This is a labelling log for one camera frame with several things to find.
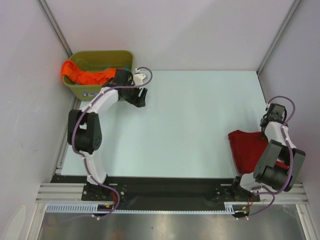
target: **white wall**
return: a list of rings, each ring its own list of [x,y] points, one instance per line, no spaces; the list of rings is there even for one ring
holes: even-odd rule
[[[74,97],[59,77],[67,56],[37,2],[1,0],[0,6],[1,236],[21,205],[28,223],[39,185],[53,170]]]
[[[256,71],[293,0],[47,0],[73,52],[153,70]]]
[[[320,223],[320,1],[306,0],[293,19],[261,81],[268,99],[292,98],[296,114],[289,123],[294,144],[306,152],[300,174]]]

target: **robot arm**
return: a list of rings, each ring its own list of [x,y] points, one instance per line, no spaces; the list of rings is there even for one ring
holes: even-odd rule
[[[120,99],[124,99],[138,108],[144,107],[146,105],[145,100],[147,94],[146,88],[139,87],[106,90],[120,86],[140,86],[146,77],[147,76],[141,72],[136,72],[132,75],[129,71],[117,69],[115,77],[102,86],[98,95],[91,102],[80,110],[73,109],[69,112],[67,141],[70,145],[72,144],[72,136],[74,130],[76,130],[74,139],[75,149],[84,154],[90,173],[99,183],[103,183],[107,176],[107,173],[102,166],[101,158],[98,154],[95,154],[103,139],[99,114],[106,112]],[[85,110],[87,111],[81,120],[79,127],[75,129],[79,117]],[[87,181],[94,185],[97,184],[90,176],[87,177]]]
[[[269,143],[260,157],[253,173],[244,174],[240,180],[240,186],[250,191],[257,185],[266,185],[274,190],[281,189],[288,178],[290,166],[289,147],[293,152],[293,169],[290,176],[289,184],[284,191],[288,192],[294,185],[306,154],[304,151],[297,149],[292,143],[288,126],[285,123],[286,108],[282,105],[271,103],[267,105],[267,112],[262,117],[260,126],[263,138],[267,138]]]

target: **plastic container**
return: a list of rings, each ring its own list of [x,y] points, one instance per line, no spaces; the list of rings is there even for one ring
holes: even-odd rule
[[[129,68],[132,70],[134,66],[134,56],[125,50],[79,51],[69,59],[81,70],[93,73],[103,71],[106,68]],[[62,77],[62,81],[81,101],[91,101],[102,87],[102,85],[76,85],[66,75]]]

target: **white tabletop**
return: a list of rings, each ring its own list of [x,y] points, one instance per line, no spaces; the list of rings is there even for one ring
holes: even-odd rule
[[[146,107],[119,101],[99,115],[107,174],[233,178],[228,134],[259,131],[265,113],[256,72],[154,71],[146,87]],[[86,175],[71,146],[61,174]]]

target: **olive green plastic bin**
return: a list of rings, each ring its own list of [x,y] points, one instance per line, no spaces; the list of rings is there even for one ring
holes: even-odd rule
[[[134,56],[125,50],[114,51],[79,51],[69,60],[86,72],[100,72],[106,68],[133,69]],[[71,89],[81,101],[91,101],[99,92],[102,85],[76,85],[66,75],[62,77],[64,85]]]

